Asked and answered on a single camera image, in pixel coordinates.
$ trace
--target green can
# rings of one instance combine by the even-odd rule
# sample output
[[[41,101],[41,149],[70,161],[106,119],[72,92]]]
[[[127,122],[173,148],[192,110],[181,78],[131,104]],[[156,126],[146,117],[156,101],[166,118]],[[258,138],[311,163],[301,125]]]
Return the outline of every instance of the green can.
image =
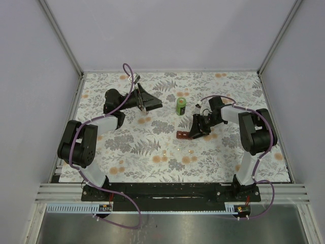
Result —
[[[177,115],[184,115],[186,107],[186,99],[185,98],[178,98],[177,105],[176,105],[176,113]]]

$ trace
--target table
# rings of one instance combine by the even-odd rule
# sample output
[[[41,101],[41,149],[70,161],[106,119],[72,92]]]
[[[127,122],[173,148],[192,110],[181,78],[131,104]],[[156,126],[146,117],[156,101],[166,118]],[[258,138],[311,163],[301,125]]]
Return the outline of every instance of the table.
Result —
[[[229,182],[240,168],[243,149],[239,127],[220,124],[209,136],[176,139],[176,131],[189,131],[197,101],[208,95],[231,97],[244,107],[266,108],[256,72],[140,73],[140,83],[162,100],[163,108],[143,114],[138,108],[123,110],[123,126],[97,138],[96,161],[111,182]],[[103,113],[105,92],[126,94],[125,74],[89,73],[85,77],[76,120]],[[185,97],[186,111],[176,114],[176,100]],[[279,143],[265,156],[257,180],[290,182]],[[59,182],[81,182],[78,172],[64,164]]]

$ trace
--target reflective metal surface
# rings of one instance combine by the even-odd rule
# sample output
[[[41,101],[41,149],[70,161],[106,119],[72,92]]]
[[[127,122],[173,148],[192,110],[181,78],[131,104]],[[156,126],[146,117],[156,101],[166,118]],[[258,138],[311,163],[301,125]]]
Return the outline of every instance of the reflective metal surface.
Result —
[[[264,210],[253,206],[252,215]],[[136,215],[111,215],[110,220],[136,225]],[[143,215],[140,230],[122,229],[91,215],[46,213],[37,243],[308,243],[298,210],[274,205],[257,220],[237,221],[212,215]]]

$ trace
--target leaf pattern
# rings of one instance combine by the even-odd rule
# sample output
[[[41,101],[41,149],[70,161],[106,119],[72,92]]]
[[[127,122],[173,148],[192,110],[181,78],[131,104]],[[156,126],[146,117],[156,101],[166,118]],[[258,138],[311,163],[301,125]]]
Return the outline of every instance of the leaf pattern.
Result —
[[[110,182],[229,182],[240,164],[243,149],[239,127],[219,124],[207,137],[176,139],[176,131],[189,131],[192,115],[201,98],[218,93],[240,105],[266,108],[256,72],[143,73],[144,89],[162,100],[163,108],[143,114],[125,109],[123,126],[98,136],[94,162]],[[127,94],[130,83],[124,74],[87,74],[76,120],[86,121],[103,112],[105,92],[115,88]],[[176,100],[187,100],[185,115],[178,116]],[[257,179],[289,182],[279,144],[262,161]],[[79,173],[64,164],[60,182],[81,182]]]

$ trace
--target cable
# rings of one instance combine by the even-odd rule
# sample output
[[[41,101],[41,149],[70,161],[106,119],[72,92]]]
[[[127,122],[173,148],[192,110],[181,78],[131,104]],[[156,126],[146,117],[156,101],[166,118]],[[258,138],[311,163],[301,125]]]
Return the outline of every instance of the cable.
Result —
[[[235,99],[232,99],[232,98],[229,98],[229,97],[226,97],[226,96],[220,96],[220,95],[211,95],[211,96],[207,96],[205,98],[202,98],[200,101],[202,102],[203,100],[207,99],[207,98],[211,98],[211,97],[215,97],[215,96],[219,96],[219,97],[222,97],[222,98],[227,98],[231,101],[233,101],[232,103],[232,107],[234,108],[238,108],[238,109],[241,109],[241,110],[245,110],[245,111],[249,111],[249,112],[252,112],[254,114],[256,114],[261,120],[263,120],[263,122],[265,123],[266,127],[268,128],[268,131],[270,133],[270,146],[269,148],[264,152],[262,153],[258,158],[257,158],[257,161],[255,163],[255,166],[253,168],[253,173],[252,173],[252,178],[253,178],[253,181],[256,183],[256,184],[261,184],[261,183],[268,183],[270,184],[271,188],[272,188],[272,199],[271,199],[271,202],[270,202],[270,205],[263,211],[261,212],[260,214],[256,215],[256,216],[252,216],[252,217],[249,217],[250,219],[257,219],[263,215],[265,215],[272,207],[273,205],[273,202],[274,202],[274,198],[275,198],[275,189],[274,189],[274,186],[273,184],[266,180],[266,179],[262,179],[262,180],[259,180],[259,181],[256,181],[255,179],[255,174],[256,174],[256,171],[257,171],[257,168],[258,168],[258,165],[259,163],[261,162],[261,159],[269,152],[271,151],[272,149],[272,146],[273,146],[273,133],[272,133],[272,130],[271,130],[271,127],[269,125],[269,123],[267,122],[267,120],[261,115],[259,114],[258,112],[256,112],[255,110],[253,109],[249,109],[249,108],[244,108],[244,107],[240,107],[240,106],[236,106],[235,104],[237,104],[237,102],[235,101]],[[238,220],[248,220],[248,218],[240,218]]]
[[[124,193],[122,193],[122,192],[117,192],[117,191],[111,191],[111,190],[107,190],[107,189],[104,189],[104,188],[101,188],[101,187],[98,187],[98,186],[96,186],[96,185],[94,185],[92,182],[90,182],[88,179],[87,179],[87,177],[82,173],[82,171],[78,168],[78,167],[76,167],[76,166],[73,166],[73,164],[72,164],[72,154],[73,154],[73,150],[74,150],[74,148],[75,148],[75,145],[76,145],[76,140],[78,139],[78,135],[79,135],[79,133],[81,132],[81,129],[86,125],[86,124],[88,124],[88,123],[90,123],[90,122],[92,122],[92,121],[95,121],[95,120],[97,120],[97,119],[100,119],[100,118],[105,118],[105,117],[107,117],[107,116],[109,116],[109,115],[111,115],[112,113],[114,113],[115,111],[117,111],[117,110],[119,110],[120,109],[120,107],[122,107],[123,105],[124,105],[124,103],[126,103],[126,101],[128,100],[128,98],[130,97],[130,95],[131,95],[131,93],[132,93],[132,90],[133,90],[133,87],[134,87],[134,77],[133,77],[133,71],[132,71],[132,69],[131,69],[131,67],[128,65],[128,64],[126,64],[126,63],[124,63],[123,64],[123,69],[124,69],[124,71],[125,71],[125,73],[129,76],[129,74],[128,74],[128,72],[126,71],[126,69],[125,69],[125,66],[127,66],[128,67],[128,69],[129,69],[129,71],[130,71],[130,73],[131,73],[131,76],[132,76],[132,83],[131,83],[131,88],[130,88],[130,91],[129,91],[129,93],[127,94],[127,96],[126,96],[126,98],[124,99],[124,101],[117,107],[117,108],[115,108],[114,110],[112,110],[111,112],[109,112],[108,114],[105,114],[105,115],[102,115],[102,116],[98,116],[98,117],[95,117],[95,118],[92,118],[91,120],[87,120],[86,122],[84,122],[79,128],[78,128],[78,130],[77,130],[77,132],[76,132],[76,135],[75,135],[75,137],[74,137],[74,139],[73,139],[73,141],[72,141],[72,145],[71,145],[71,149],[70,149],[70,154],[69,154],[69,165],[70,165],[70,167],[71,168],[73,168],[73,169],[76,169],[76,170],[78,170],[78,172],[80,173],[80,175],[81,175],[81,177],[90,185],[90,186],[92,186],[92,187],[94,187],[94,188],[96,188],[96,189],[98,189],[98,190],[101,190],[101,191],[104,191],[104,192],[109,192],[109,193],[113,193],[113,194],[118,194],[118,195],[121,195],[121,196],[123,196],[123,197],[125,197],[125,198],[127,198],[135,207],[136,207],[136,209],[137,209],[137,211],[138,211],[138,213],[139,213],[139,223],[136,225],[136,226],[125,226],[125,225],[120,225],[120,224],[117,224],[117,223],[115,223],[115,222],[112,222],[112,221],[109,221],[109,220],[105,220],[105,219],[101,219],[102,221],[105,221],[105,222],[107,222],[107,223],[109,223],[109,224],[112,224],[112,225],[116,225],[116,226],[118,226],[118,227],[122,227],[122,228],[125,228],[125,229],[138,229],[138,228],[140,228],[141,227],[141,223],[142,223],[142,216],[141,216],[141,212],[140,212],[140,209],[139,209],[139,207],[137,206],[137,204],[134,202],[134,200],[132,200],[132,198],[130,198],[129,196],[127,196],[126,194],[124,194]]]

